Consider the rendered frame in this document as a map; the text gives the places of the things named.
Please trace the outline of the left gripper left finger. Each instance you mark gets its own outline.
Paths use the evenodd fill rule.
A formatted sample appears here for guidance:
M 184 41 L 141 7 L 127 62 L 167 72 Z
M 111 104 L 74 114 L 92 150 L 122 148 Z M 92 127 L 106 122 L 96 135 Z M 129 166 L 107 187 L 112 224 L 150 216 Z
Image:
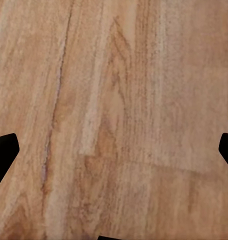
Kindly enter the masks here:
M 0 136 L 0 182 L 20 151 L 15 133 Z

